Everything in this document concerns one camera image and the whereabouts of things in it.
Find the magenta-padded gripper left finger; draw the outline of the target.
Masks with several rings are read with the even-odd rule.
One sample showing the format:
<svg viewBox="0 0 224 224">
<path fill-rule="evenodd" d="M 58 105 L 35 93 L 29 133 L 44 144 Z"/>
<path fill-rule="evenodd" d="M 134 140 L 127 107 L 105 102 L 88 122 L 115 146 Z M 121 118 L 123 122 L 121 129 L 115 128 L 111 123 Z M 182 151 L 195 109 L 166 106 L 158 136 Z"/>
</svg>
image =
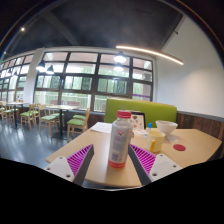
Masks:
<svg viewBox="0 0 224 224">
<path fill-rule="evenodd" d="M 45 168 L 45 170 L 81 186 L 84 182 L 93 155 L 94 146 L 90 144 L 68 157 L 57 157 Z"/>
</svg>

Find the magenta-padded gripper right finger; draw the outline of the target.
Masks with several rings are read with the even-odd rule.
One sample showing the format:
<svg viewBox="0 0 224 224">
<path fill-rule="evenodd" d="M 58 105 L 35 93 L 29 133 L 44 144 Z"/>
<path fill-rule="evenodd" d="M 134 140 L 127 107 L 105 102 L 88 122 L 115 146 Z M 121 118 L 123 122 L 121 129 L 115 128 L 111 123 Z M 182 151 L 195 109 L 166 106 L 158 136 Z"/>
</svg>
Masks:
<svg viewBox="0 0 224 224">
<path fill-rule="evenodd" d="M 128 155 L 143 186 L 181 170 L 181 167 L 165 154 L 155 155 L 132 144 L 128 146 Z"/>
</svg>

